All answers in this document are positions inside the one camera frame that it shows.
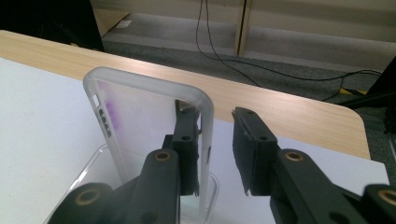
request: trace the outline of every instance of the light wood tabletop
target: light wood tabletop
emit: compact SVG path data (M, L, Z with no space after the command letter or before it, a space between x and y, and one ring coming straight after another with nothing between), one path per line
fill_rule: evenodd
M370 159L361 117L339 105L8 31L0 31L0 57L79 80L93 68L106 66L192 85L212 99L216 119L232 121L232 110L246 107L276 135Z

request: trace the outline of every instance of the black cable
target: black cable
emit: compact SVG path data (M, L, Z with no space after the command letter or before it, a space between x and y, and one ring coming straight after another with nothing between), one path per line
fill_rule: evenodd
M325 101L327 101L327 100L332 99L334 96L338 95L338 93L340 92L340 90L343 88L343 84L344 84L345 78L346 78L346 77L349 77L349 76L357 75L357 74L364 74L364 75L370 75L370 76L375 76L375 77L381 76L381 73L376 72L376 71L373 71L373 70L360 70L360 71L357 71L357 72L347 73L347 74L345 74L345 75L343 75L343 76L341 77L340 87L338 88L337 92L335 92L333 95L331 95L331 96L329 96L329 97L327 97L327 98L325 98L325 99L323 99L323 100L321 100L321 101L322 101L322 102L325 102Z
M339 91L341 90L341 88L342 88L342 85L343 85L343 82L344 82L344 78L345 78L345 77L352 76L352 75L355 75L355 74L367 74L367 75L377 75L377 76L378 76L378 75L381 75L380 72L377 72L377 71L374 71L374 70L365 69L365 70L360 70L360 71L356 71L356 72L346 73L346 74L344 74L344 75L342 75L342 76L339 76L339 77L327 77L327 78L294 77L294 76L291 76L291 75L288 75L288 74L285 74L285 73L282 73L282 72L278 72L278 71L276 71L276 70L273 70L273 69L270 69L270 68L267 68L267 67L263 67L263 66L254 64L254 63L246 63L246 62L243 62L243 61L231 60L231 59L221 59L220 56L219 56L219 55L217 54L217 52L215 51L215 48L214 48L214 46L213 46L212 37L211 37L211 34L210 34L210 28L209 28L209 10L208 10L208 6L207 6L207 0L205 0L205 9L206 9L206 28L207 28L207 33L208 33L208 35L209 35L210 47L212 48L214 54L216 55L216 58L210 57L210 56L208 56L208 55L206 55L205 53L202 52L201 48L199 47L199 43L198 43L198 30L199 30L199 24L200 24L200 20L201 20L201 15L202 15L202 6L203 6L203 3L204 3L204 0L201 0L200 11L199 11L199 17L198 17L197 27L196 27L196 30L195 30L195 44L196 44L198 50L199 50L200 53L201 53L202 55L204 55L205 57L207 57L207 58L209 58L209 59L212 59L212 60L220 61L221 63L223 63L223 64L226 65L227 67L230 67L230 68L232 68L233 70L237 71L238 73L240 73L241 75L243 75L244 77L246 77L247 79L249 79L251 82L253 82L255 85L257 85L258 87L260 87L260 85L259 85L257 82L255 82L252 78L248 77L246 74L244 74L244 73L241 72L240 70L238 70L238 69L236 69L236 68L234 68L234 67L231 67L230 65L226 64L225 62L247 64L247 65L250 65L250 66L254 66L254 67L258 67L258 68L260 68L260 69L264 69L264 70L270 71L270 72L272 72L272 73L279 74L279 75L284 76L284 77L290 77L290 78L299 79L299 80L305 80L305 81L330 81L330 80L336 80L336 79L341 78L341 85L340 85L340 88L339 88L338 92L339 92ZM328 99L330 99L330 98L333 98L335 95L338 94L338 92L335 93L334 95L332 95L331 97L328 97L328 98L326 98L326 99L324 99L324 100L322 100L322 101L325 101L325 100L328 100Z
M256 81L254 81L251 77L248 77L248 75L246 75L245 73L243 73L243 72L241 72L240 70L238 70L238 69L236 69L236 68L234 68L234 67L228 65L227 63L225 63L225 62L220 58L220 56L216 53L215 48L213 47L212 36L211 36L211 34L210 34L210 28L209 28L209 9L207 8L207 0L205 0L205 5L206 5L206 27L207 27L207 33L209 34L210 46L211 46L213 52L215 53L216 58L212 58L212 57L210 57L210 56L204 54L204 53L201 51L201 49L200 49L200 47L199 47L199 44L198 44L198 28L199 28L199 23L200 23L200 20L201 20L202 4L203 4L203 2L204 2L204 0L201 0L201 6L200 6L199 17L198 17L198 22L197 22L197 28L196 28L196 31L195 31L195 43L196 43L196 45L197 45L198 50L199 50L204 56L206 56L207 58L210 58L210 59L212 59L212 60L218 60L218 61L220 61L220 62L221 62L222 64L224 64L225 66L227 66L227 67L233 69L233 70L236 71L237 73L239 73L239 74L241 74L242 76L244 76L245 78L249 79L249 80L250 80L252 83L254 83L256 86L261 87L261 85L260 85L259 83L257 83Z

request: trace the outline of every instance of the white surface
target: white surface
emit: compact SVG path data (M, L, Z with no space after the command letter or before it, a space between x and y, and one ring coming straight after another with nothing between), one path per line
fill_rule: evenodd
M81 81L0 58L0 223L41 223L105 139ZM210 170L219 179L212 223L274 223L267 197L247 197L233 126L215 120ZM386 183L382 163L278 137L308 153L335 184L361 194Z
M82 82L0 58L0 223L42 223L105 138Z
M246 196L233 157L233 124L215 120L210 172L219 180L219 197L212 212L214 224L272 224L269 197ZM285 137L277 137L281 148L307 153L330 180L359 195L367 184L388 184L383 163L316 147Z

